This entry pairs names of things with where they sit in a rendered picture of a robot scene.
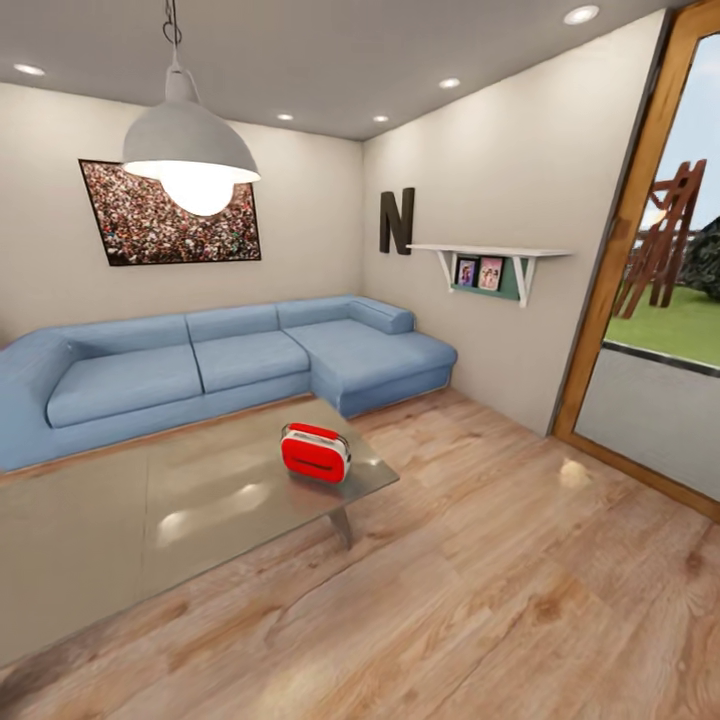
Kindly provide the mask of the radio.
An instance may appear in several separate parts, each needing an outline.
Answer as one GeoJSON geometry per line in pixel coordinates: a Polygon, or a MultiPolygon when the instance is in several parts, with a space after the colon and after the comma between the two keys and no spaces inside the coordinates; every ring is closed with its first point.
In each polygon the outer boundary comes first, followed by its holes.
{"type": "Polygon", "coordinates": [[[349,470],[349,446],[334,431],[301,423],[287,426],[281,439],[283,461],[290,471],[340,483],[349,470]]]}

